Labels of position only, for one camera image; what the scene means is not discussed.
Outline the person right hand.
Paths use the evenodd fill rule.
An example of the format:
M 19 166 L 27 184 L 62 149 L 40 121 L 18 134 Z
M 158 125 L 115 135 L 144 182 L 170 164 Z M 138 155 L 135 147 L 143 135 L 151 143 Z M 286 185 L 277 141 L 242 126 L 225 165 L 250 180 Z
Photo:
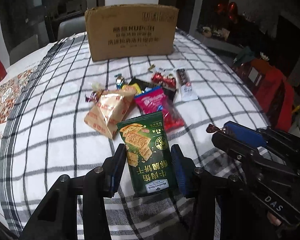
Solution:
M 273 224 L 275 226 L 281 225 L 281 221 L 269 212 L 267 213 L 267 218 L 269 219 L 271 224 Z

